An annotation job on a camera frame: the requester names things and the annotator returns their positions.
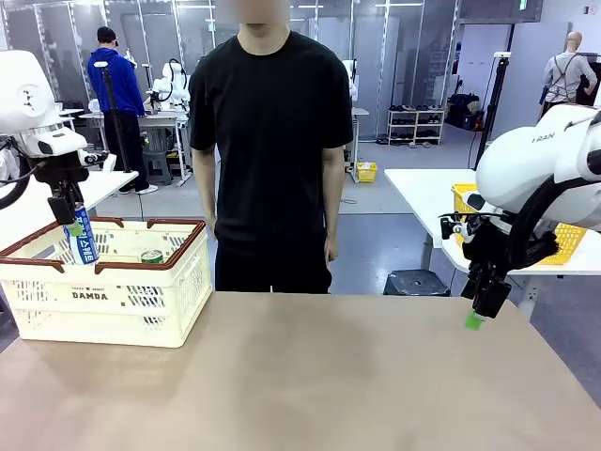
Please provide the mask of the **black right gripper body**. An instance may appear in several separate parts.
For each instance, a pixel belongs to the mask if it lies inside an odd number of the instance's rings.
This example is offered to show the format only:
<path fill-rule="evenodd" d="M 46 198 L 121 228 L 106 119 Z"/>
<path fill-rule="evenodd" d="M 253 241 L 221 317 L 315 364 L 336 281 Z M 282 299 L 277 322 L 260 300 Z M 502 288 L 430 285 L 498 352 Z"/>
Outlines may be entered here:
<path fill-rule="evenodd" d="M 508 234 L 491 220 L 467 220 L 462 244 L 464 257 L 470 262 L 468 278 L 505 282 L 508 273 L 506 243 Z"/>

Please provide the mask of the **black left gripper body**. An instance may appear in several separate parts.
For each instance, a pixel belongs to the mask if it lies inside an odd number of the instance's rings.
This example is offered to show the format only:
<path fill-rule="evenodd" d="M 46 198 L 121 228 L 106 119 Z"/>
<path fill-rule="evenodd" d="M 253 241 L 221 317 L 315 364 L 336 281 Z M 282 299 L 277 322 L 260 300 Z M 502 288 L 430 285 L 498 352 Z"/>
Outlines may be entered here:
<path fill-rule="evenodd" d="M 41 159 L 34 173 L 38 182 L 50 187 L 54 198 L 82 198 L 79 183 L 88 176 L 87 162 L 81 161 L 77 151 Z"/>

